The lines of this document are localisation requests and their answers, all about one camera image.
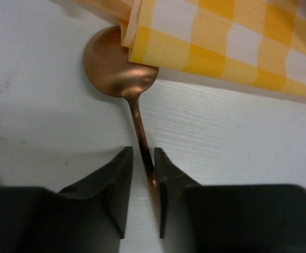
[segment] checkered cloth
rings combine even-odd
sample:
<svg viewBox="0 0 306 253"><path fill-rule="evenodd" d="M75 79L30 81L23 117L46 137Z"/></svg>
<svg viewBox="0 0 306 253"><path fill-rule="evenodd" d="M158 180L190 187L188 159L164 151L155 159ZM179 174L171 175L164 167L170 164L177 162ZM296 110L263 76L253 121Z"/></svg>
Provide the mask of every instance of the checkered cloth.
<svg viewBox="0 0 306 253"><path fill-rule="evenodd" d="M306 96L306 0L140 4L130 61Z"/></svg>

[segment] metal utensil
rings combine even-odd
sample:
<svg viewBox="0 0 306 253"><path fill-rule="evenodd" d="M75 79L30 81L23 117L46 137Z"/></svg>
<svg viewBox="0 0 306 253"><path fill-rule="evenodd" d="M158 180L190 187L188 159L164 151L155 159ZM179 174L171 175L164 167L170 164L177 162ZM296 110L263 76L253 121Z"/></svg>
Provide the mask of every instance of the metal utensil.
<svg viewBox="0 0 306 253"><path fill-rule="evenodd" d="M126 99L130 106L153 207L158 217L154 165L140 116L139 97L154 83L159 68L130 63L128 49L121 47L120 43L120 27L98 32L86 45L83 65L86 76L95 88L108 96Z"/></svg>

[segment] copper spoon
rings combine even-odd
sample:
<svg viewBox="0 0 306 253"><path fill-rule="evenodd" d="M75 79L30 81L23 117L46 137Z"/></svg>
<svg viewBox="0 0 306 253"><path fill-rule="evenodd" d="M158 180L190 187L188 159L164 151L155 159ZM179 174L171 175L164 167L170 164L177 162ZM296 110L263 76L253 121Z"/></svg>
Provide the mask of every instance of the copper spoon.
<svg viewBox="0 0 306 253"><path fill-rule="evenodd" d="M86 76L102 93L127 100L133 118L156 217L157 196L152 157L139 111L139 97L157 78L159 68L128 62L128 49L120 45L120 27L98 32L87 43L83 65Z"/></svg>

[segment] white table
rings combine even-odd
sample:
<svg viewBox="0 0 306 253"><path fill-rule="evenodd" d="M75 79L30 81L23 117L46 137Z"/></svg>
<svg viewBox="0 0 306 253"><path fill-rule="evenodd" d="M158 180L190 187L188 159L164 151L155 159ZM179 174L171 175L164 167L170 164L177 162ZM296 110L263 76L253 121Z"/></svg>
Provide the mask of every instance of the white table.
<svg viewBox="0 0 306 253"><path fill-rule="evenodd" d="M120 252L162 252L128 107L83 73L86 42L117 23L95 13L69 0L0 0L0 182L58 191L132 145ZM160 70L140 105L150 146L200 183L306 187L306 99Z"/></svg>

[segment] spoon handle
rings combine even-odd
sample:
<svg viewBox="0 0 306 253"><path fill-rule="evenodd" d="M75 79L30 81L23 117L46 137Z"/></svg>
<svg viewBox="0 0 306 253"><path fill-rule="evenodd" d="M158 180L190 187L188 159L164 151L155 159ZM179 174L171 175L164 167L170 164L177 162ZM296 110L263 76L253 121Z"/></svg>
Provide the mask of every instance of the spoon handle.
<svg viewBox="0 0 306 253"><path fill-rule="evenodd" d="M140 110L139 110L139 97L127 99L127 102L131 109L134 127L137 134L139 143L139 149L141 153L142 162L144 163L144 169L148 180L148 187L152 197L153 207L156 218L158 218L158 203L155 189L155 176L154 176L154 165L151 154L149 152L147 138L145 135L144 125L142 124Z"/></svg>

